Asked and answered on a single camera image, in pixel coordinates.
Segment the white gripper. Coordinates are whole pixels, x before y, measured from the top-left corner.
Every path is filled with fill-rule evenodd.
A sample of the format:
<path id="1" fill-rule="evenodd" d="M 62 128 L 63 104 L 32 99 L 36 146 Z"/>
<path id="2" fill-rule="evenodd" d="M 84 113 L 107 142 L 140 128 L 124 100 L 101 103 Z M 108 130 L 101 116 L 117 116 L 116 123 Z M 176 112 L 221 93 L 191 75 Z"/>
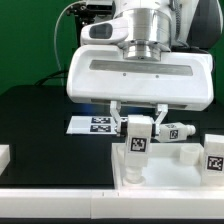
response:
<path id="1" fill-rule="evenodd" d="M 108 104 L 118 136 L 124 136 L 126 121 L 120 116 L 121 104 L 155 107 L 152 136 L 168 107 L 202 111 L 211 104 L 214 93 L 209 54 L 164 52 L 161 60 L 126 60 L 113 45 L 85 45 L 73 55 L 67 94 L 76 103 Z"/>

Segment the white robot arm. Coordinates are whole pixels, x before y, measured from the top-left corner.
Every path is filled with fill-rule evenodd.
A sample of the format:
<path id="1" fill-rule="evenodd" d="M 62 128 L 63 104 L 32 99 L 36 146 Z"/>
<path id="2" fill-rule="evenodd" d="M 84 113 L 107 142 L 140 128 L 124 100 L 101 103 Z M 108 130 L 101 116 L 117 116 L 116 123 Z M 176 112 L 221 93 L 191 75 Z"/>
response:
<path id="1" fill-rule="evenodd" d="M 213 58 L 222 34 L 219 0 L 111 0 L 111 17 L 81 29 L 68 73 L 76 103 L 202 111 L 214 98 Z"/>

